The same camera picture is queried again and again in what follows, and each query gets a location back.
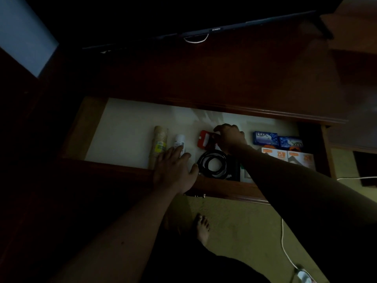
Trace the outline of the person's dark shorts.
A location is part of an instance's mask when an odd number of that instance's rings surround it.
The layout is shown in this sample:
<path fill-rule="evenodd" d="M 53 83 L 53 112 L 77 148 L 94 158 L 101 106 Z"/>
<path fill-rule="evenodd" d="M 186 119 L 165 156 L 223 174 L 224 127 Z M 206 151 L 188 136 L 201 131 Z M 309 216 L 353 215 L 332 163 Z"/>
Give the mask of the person's dark shorts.
<path fill-rule="evenodd" d="M 234 258 L 209 251 L 189 232 L 159 230 L 140 283 L 271 283 Z"/>

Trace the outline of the person's left forearm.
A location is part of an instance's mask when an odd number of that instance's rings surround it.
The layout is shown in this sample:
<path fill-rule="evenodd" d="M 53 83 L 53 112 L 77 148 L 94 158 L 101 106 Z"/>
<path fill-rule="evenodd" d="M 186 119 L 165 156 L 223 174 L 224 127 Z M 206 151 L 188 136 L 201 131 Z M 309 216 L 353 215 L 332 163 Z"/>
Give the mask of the person's left forearm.
<path fill-rule="evenodd" d="M 71 259 L 51 283 L 136 283 L 179 186 L 158 186 Z"/>

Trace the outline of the white and green box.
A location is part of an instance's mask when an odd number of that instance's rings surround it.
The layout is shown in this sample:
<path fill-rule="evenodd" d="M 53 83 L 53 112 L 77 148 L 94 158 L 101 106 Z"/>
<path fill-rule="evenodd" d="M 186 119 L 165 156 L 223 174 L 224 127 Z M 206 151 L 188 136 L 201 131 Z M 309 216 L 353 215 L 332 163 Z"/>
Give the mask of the white and green box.
<path fill-rule="evenodd" d="M 240 182 L 254 184 L 254 181 L 242 164 L 240 164 Z"/>

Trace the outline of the black television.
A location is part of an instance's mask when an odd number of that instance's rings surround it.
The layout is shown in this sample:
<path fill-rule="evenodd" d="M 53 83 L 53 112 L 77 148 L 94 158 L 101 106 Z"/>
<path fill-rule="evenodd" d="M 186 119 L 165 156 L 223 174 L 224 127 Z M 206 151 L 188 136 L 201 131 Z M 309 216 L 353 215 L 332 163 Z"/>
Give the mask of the black television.
<path fill-rule="evenodd" d="M 25 0 L 55 39 L 100 50 L 333 13 L 343 0 Z"/>

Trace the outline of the person's right hand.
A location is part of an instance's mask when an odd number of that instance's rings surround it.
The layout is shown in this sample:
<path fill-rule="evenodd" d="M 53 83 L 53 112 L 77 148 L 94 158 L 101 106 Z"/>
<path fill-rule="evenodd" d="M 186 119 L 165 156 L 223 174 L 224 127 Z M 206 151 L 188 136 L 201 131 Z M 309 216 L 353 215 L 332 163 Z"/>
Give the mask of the person's right hand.
<path fill-rule="evenodd" d="M 241 131 L 241 139 L 216 139 L 221 151 L 227 155 L 236 156 L 248 148 L 244 132 Z"/>

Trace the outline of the person's bare foot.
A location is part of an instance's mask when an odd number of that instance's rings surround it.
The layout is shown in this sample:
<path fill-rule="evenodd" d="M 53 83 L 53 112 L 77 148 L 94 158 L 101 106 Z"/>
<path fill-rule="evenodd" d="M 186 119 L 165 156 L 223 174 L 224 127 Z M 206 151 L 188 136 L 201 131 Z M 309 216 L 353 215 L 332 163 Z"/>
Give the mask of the person's bare foot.
<path fill-rule="evenodd" d="M 205 215 L 197 214 L 191 227 L 193 238 L 197 239 L 204 247 L 206 247 L 209 234 L 210 224 Z"/>

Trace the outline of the dark wooden cabinet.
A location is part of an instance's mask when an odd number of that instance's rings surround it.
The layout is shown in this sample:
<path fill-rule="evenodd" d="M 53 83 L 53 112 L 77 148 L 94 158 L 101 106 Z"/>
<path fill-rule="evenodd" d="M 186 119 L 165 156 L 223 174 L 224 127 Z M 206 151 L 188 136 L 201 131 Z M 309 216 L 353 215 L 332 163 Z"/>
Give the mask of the dark wooden cabinet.
<path fill-rule="evenodd" d="M 40 77 L 0 48 L 0 283 L 45 282 L 150 188 L 151 172 L 85 161 L 110 100 L 297 122 L 316 170 L 335 177 L 327 128 L 346 122 L 343 72 L 377 85 L 377 55 L 331 51 L 289 20 L 116 52 L 58 46 Z"/>

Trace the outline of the white tube bottle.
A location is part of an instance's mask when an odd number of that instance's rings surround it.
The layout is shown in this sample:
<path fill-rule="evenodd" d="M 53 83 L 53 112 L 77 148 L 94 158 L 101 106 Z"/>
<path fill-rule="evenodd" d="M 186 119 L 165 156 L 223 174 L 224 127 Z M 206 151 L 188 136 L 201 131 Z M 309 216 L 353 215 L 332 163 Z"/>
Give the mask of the white tube bottle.
<path fill-rule="evenodd" d="M 176 149 L 177 147 L 181 146 L 182 150 L 180 153 L 180 157 L 186 152 L 185 150 L 185 143 L 186 143 L 186 137 L 183 134 L 177 134 L 173 143 L 173 147 Z"/>

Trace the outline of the red card package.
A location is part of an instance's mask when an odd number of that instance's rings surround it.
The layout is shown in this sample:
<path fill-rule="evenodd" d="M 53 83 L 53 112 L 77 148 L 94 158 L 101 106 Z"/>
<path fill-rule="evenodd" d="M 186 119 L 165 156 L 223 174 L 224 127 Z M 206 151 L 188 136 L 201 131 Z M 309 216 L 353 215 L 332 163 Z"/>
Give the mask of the red card package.
<path fill-rule="evenodd" d="M 205 151 L 219 150 L 219 146 L 214 135 L 217 135 L 217 133 L 201 130 L 197 147 Z"/>

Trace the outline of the tan twine roll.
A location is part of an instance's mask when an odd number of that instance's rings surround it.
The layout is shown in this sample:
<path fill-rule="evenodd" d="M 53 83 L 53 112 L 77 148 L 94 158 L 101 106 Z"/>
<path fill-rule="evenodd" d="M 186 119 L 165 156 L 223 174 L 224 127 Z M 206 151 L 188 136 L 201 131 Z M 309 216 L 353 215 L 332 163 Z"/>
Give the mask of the tan twine roll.
<path fill-rule="evenodd" d="M 158 156 L 166 151 L 168 129 L 162 126 L 155 126 L 153 131 L 152 146 L 148 157 L 148 169 L 153 170 L 156 166 Z"/>

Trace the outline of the person's right forearm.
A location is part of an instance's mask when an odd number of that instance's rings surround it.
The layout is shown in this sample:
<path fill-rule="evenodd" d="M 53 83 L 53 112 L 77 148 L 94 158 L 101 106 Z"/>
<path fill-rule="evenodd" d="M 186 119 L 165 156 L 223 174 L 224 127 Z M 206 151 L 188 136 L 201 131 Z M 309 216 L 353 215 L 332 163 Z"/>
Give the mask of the person's right forearm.
<path fill-rule="evenodd" d="M 237 157 L 318 265 L 376 263 L 377 203 L 309 168 L 235 144 Z"/>

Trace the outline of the wooden drawer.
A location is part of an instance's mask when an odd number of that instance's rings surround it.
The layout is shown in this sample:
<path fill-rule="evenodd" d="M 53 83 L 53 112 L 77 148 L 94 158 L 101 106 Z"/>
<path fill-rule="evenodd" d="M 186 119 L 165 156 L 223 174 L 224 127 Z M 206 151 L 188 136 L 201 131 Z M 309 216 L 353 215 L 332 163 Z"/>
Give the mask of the wooden drawer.
<path fill-rule="evenodd" d="M 153 171 L 148 169 L 148 157 L 155 126 L 168 129 L 166 148 L 173 146 L 177 134 L 185 135 L 191 169 L 205 152 L 197 147 L 201 130 L 213 132 L 223 123 L 237 125 L 257 150 L 254 131 L 299 136 L 305 152 L 314 156 L 316 171 L 336 178 L 326 128 L 320 124 L 89 96 L 81 103 L 56 165 L 78 175 L 149 187 Z"/>

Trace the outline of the orange and white box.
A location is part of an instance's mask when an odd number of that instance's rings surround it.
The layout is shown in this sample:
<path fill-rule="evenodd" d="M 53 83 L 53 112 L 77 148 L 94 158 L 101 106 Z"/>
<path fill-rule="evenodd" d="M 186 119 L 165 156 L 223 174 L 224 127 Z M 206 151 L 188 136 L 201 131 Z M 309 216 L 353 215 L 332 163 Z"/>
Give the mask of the orange and white box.
<path fill-rule="evenodd" d="M 313 154 L 297 151 L 288 151 L 287 157 L 289 163 L 304 166 L 314 171 L 316 170 Z"/>
<path fill-rule="evenodd" d="M 260 149 L 262 153 L 270 155 L 271 157 L 280 159 L 282 161 L 288 162 L 288 152 L 284 150 L 278 150 L 271 147 L 262 147 Z"/>

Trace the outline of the person's left hand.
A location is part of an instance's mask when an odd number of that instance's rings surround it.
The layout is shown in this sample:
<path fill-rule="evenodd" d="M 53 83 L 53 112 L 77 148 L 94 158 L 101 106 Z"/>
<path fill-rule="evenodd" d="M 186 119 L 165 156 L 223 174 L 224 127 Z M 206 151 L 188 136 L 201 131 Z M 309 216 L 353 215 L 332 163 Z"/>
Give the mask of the person's left hand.
<path fill-rule="evenodd" d="M 184 194 L 192 188 L 196 181 L 190 181 L 188 160 L 190 153 L 184 153 L 180 159 L 173 163 L 172 152 L 174 147 L 169 148 L 165 155 L 165 167 L 157 168 L 157 162 L 153 173 L 153 187 L 155 189 L 167 189 L 176 194 Z"/>

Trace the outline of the blue soap box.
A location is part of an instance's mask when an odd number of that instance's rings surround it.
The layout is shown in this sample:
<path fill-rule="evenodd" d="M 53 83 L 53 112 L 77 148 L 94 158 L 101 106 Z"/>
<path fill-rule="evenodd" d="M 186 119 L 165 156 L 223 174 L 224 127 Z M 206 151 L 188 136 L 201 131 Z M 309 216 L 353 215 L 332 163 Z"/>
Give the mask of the blue soap box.
<path fill-rule="evenodd" d="M 253 144 L 258 146 L 279 146 L 279 136 L 277 133 L 254 131 L 252 133 Z"/>
<path fill-rule="evenodd" d="M 279 149 L 286 151 L 302 151 L 304 148 L 303 140 L 300 137 L 279 136 Z"/>

